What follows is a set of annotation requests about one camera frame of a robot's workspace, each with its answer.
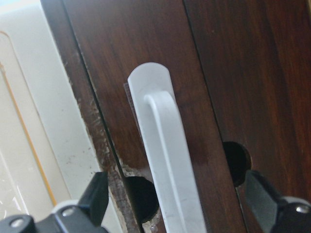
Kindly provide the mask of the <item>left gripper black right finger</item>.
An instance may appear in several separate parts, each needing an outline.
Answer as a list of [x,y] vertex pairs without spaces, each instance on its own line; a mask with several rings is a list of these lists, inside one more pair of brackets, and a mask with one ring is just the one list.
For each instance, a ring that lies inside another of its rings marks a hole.
[[248,170],[245,182],[246,202],[263,232],[270,233],[288,202],[258,171]]

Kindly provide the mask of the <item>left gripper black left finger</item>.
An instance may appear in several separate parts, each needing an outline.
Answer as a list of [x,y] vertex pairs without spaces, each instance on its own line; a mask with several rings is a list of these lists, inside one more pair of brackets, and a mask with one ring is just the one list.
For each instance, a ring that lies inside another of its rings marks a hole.
[[78,207],[95,226],[100,226],[109,202],[108,174],[96,172],[78,201]]

